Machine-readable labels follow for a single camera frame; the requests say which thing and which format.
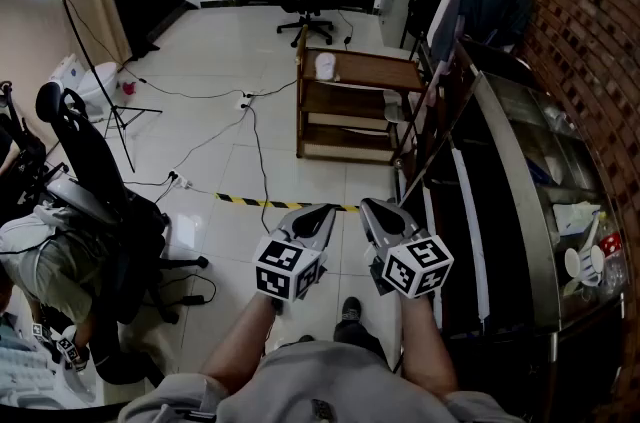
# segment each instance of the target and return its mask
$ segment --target beige backdrop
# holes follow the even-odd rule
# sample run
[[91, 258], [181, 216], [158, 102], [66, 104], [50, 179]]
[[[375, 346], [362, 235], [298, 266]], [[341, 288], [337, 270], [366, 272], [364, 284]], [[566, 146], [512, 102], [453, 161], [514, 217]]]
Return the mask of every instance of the beige backdrop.
[[[119, 63], [131, 57], [114, 0], [71, 0], [95, 36]], [[71, 13], [82, 42], [94, 64], [111, 60]], [[57, 64], [75, 53], [86, 65], [82, 50], [73, 36], [61, 0], [0, 0], [0, 80], [13, 82], [13, 100], [18, 113], [31, 130], [50, 148], [56, 136], [35, 113], [40, 87]]]

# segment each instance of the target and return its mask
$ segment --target gray t-shirt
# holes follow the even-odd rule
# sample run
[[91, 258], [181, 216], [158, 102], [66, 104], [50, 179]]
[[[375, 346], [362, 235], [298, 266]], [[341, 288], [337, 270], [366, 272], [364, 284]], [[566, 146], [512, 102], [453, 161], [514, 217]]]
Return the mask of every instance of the gray t-shirt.
[[240, 391], [227, 396], [216, 380], [195, 373], [170, 375], [120, 412], [119, 423], [189, 421], [185, 412], [215, 414], [217, 423], [322, 421], [514, 423], [489, 395], [457, 392], [444, 402], [394, 375], [375, 354], [353, 345], [313, 341], [269, 354]]
[[[31, 215], [0, 228], [0, 251], [21, 251], [40, 244], [56, 229], [69, 231], [77, 218], [70, 208], [36, 206]], [[53, 307], [82, 323], [100, 290], [100, 268], [107, 255], [104, 244], [81, 228], [56, 237], [37, 249], [0, 256], [13, 283], [29, 299]]]

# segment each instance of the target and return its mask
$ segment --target brick wall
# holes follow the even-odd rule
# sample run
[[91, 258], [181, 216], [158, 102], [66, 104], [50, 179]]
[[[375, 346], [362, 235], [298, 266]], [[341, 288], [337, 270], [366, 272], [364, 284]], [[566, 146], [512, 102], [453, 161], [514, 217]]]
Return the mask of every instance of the brick wall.
[[535, 0], [520, 53], [587, 140], [612, 197], [634, 277], [613, 413], [640, 412], [640, 0]]

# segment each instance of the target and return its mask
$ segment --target tripod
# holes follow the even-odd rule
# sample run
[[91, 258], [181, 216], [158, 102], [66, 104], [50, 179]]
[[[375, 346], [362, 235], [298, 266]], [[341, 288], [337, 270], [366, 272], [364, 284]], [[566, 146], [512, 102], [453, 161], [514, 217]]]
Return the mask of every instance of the tripod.
[[[80, 45], [80, 49], [84, 54], [84, 58], [87, 59], [87, 64], [89, 64], [89, 68], [91, 69], [93, 76], [96, 77], [96, 81], [100, 86], [100, 90], [102, 90], [102, 94], [104, 95], [104, 97], [107, 99], [107, 102], [109, 103], [109, 119], [107, 120], [107, 127], [104, 130], [104, 136], [105, 138], [107, 138], [107, 132], [110, 129], [112, 130], [116, 128], [118, 130], [118, 134], [120, 135], [120, 141], [122, 142], [122, 147], [124, 148], [124, 152], [127, 155], [127, 160], [129, 161], [129, 166], [131, 167], [131, 170], [133, 172], [136, 172], [136, 169], [133, 167], [133, 162], [131, 161], [131, 156], [129, 156], [129, 150], [127, 149], [127, 141], [126, 141], [127, 126], [129, 126], [133, 121], [135, 121], [138, 117], [140, 117], [145, 112], [155, 112], [156, 114], [161, 114], [162, 110], [156, 110], [153, 108], [122, 107], [122, 106], [113, 104], [113, 101], [111, 101], [111, 98], [107, 94], [107, 91], [105, 90], [104, 85], [102, 85], [102, 82], [98, 77], [96, 68], [93, 65], [93, 62], [91, 62], [91, 59], [89, 58], [89, 54], [87, 53], [87, 50], [85, 49], [84, 44], [82, 44], [82, 41], [80, 40], [80, 34], [78, 34], [76, 25], [73, 22], [73, 17], [71, 16], [71, 12], [69, 11], [67, 0], [62, 0], [62, 5], [64, 5], [64, 10], [67, 13], [67, 18], [69, 18], [69, 23], [71, 23], [71, 28], [73, 29], [73, 33], [76, 36], [76, 40], [78, 41], [78, 44]], [[138, 113], [125, 123], [124, 120], [122, 119], [122, 113], [119, 113], [118, 110], [122, 110], [122, 113], [124, 113], [125, 110], [133, 110], [133, 111], [137, 111]], [[109, 127], [109, 125], [111, 124], [112, 117], [113, 117], [113, 120], [116, 122], [115, 127], [113, 126]]]

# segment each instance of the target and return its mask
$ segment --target chair headrest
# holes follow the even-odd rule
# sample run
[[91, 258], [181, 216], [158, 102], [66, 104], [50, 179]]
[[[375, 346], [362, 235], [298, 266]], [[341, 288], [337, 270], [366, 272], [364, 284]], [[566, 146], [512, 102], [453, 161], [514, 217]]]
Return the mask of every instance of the chair headrest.
[[53, 122], [60, 114], [62, 89], [56, 82], [47, 82], [38, 91], [36, 114], [45, 123]]

